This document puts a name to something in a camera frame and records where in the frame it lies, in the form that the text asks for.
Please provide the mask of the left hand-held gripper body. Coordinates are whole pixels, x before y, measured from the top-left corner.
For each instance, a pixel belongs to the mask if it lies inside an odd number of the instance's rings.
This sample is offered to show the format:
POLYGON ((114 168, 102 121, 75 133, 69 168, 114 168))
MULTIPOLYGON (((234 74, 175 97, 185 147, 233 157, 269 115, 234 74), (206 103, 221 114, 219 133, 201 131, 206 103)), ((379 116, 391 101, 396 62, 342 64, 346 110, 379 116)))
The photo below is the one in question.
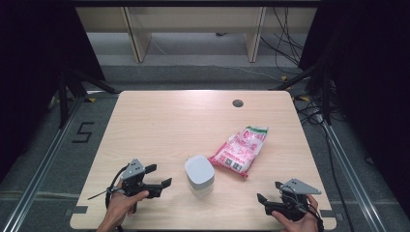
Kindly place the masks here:
POLYGON ((145 167, 138 159, 133 159, 127 166, 123 175, 121 176, 121 189, 126 196, 134 196, 143 190, 149 192, 148 198, 160 197, 162 192, 161 185, 148 185, 143 182, 145 167))

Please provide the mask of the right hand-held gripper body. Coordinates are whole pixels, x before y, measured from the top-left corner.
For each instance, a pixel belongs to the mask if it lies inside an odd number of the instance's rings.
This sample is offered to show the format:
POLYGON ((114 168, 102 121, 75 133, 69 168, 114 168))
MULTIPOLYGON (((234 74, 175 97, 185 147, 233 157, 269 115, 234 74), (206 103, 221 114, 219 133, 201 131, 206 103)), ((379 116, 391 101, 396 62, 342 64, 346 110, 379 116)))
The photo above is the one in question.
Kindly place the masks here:
POLYGON ((265 214, 270 216, 273 211, 280 212, 286 218, 297 221, 308 212, 308 194, 321 194, 321 191, 298 179, 291 179, 283 183, 279 189, 281 203, 267 200, 264 205, 265 214))

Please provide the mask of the clear jar with white lid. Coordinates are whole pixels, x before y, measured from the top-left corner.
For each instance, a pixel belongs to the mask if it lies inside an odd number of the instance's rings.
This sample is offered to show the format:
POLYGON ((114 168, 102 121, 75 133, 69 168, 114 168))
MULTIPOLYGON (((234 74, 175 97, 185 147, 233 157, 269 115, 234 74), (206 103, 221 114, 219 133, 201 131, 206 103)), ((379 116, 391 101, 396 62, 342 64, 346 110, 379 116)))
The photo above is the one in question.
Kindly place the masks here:
POLYGON ((215 169, 208 159, 196 155, 186 160, 185 170, 191 192, 197 197, 203 197, 213 190, 215 169))

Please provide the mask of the pink and white plastic bag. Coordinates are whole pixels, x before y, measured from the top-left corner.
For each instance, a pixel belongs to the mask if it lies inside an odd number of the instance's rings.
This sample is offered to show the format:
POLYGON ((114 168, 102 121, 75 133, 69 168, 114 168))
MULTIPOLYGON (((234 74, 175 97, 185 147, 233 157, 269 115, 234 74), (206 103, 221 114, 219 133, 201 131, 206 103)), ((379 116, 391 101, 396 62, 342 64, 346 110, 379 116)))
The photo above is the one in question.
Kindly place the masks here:
POLYGON ((249 168, 262 149, 268 131, 266 127, 247 126, 231 135, 208 161, 247 178, 249 168))

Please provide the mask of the person's left hand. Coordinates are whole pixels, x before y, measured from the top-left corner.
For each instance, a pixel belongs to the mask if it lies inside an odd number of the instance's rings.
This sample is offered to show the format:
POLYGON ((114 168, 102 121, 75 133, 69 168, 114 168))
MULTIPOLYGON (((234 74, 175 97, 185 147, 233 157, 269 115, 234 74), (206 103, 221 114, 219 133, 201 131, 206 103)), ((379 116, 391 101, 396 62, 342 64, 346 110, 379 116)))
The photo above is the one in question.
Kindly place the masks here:
POLYGON ((134 204, 146 198, 148 194, 147 190, 143 190, 134 196, 126 196, 119 191, 114 192, 109 201, 104 220, 112 226, 120 225, 126 216, 133 214, 134 204))

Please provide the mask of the person's right hand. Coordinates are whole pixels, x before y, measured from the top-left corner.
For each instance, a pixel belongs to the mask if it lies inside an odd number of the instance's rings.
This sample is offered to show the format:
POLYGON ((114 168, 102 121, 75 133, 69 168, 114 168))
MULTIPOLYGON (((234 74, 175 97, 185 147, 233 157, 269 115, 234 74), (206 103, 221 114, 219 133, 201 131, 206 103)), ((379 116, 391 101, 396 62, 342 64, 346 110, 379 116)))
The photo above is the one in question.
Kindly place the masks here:
POLYGON ((307 201, 309 203, 309 213, 306 213, 298 221, 289 220, 280 212, 272 212, 272 216, 283 226, 280 232, 319 232, 318 219, 314 215, 318 208, 318 202, 310 194, 307 195, 307 201))

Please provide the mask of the black metal stand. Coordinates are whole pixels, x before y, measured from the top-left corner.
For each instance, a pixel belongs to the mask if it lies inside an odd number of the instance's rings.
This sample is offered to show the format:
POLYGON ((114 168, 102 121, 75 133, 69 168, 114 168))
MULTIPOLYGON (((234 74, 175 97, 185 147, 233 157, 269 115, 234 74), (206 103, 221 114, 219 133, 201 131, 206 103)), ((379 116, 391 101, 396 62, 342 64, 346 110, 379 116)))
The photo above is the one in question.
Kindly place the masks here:
POLYGON ((302 81, 304 78, 309 77, 307 84, 307 92, 310 95, 315 95, 318 91, 322 94, 321 112, 322 116, 327 124, 331 124, 331 107, 330 107, 330 75, 328 72, 329 67, 324 62, 316 62, 310 68, 306 69, 302 73, 297 74, 289 81, 279 85, 279 87, 270 88, 270 91, 283 91, 287 88, 302 81))
POLYGON ((87 95, 87 91, 83 86, 83 82, 91 83, 109 94, 120 94, 119 90, 79 70, 67 69, 62 71, 59 77, 58 89, 60 100, 60 128, 63 128, 69 120, 67 91, 70 91, 75 98, 84 98, 87 95))

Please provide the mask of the black curtain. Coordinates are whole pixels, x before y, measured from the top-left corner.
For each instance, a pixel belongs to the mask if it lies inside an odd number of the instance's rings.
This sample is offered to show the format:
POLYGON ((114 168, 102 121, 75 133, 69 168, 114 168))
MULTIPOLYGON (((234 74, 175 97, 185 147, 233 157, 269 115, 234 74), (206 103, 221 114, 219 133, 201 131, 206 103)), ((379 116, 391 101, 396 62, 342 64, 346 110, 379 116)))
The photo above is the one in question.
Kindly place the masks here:
POLYGON ((0 182, 68 69, 104 79, 76 8, 59 0, 0 0, 0 182))
POLYGON ((322 0, 300 67, 313 65, 350 10, 331 78, 353 130, 410 216, 410 0, 322 0))

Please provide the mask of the aluminium floor rail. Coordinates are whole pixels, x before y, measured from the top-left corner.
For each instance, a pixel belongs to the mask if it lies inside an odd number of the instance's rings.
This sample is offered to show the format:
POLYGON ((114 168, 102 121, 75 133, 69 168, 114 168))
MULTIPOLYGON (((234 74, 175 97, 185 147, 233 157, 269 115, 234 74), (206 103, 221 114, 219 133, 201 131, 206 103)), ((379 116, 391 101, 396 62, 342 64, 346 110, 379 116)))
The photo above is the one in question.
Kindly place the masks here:
POLYGON ((1 232, 18 232, 22 222, 25 220, 34 202, 34 199, 39 189, 41 188, 44 182, 45 176, 47 175, 49 168, 51 167, 58 152, 61 149, 63 141, 68 133, 68 130, 72 125, 73 118, 78 109, 81 107, 82 103, 83 98, 77 98, 73 100, 73 104, 69 110, 69 116, 67 121, 63 124, 61 128, 58 129, 41 163, 39 164, 36 172, 34 173, 34 176, 30 180, 28 187, 19 197, 19 200, 17 201, 14 210, 9 216, 5 227, 1 229, 1 232))
POLYGON ((366 222, 372 232, 387 232, 387 227, 380 217, 376 207, 372 203, 369 195, 367 194, 365 187, 356 171, 353 168, 349 158, 347 157, 334 129, 329 126, 327 122, 324 123, 324 129, 330 138, 330 143, 333 146, 335 156, 341 171, 346 178, 349 187, 354 194, 358 205, 360 206, 366 222))

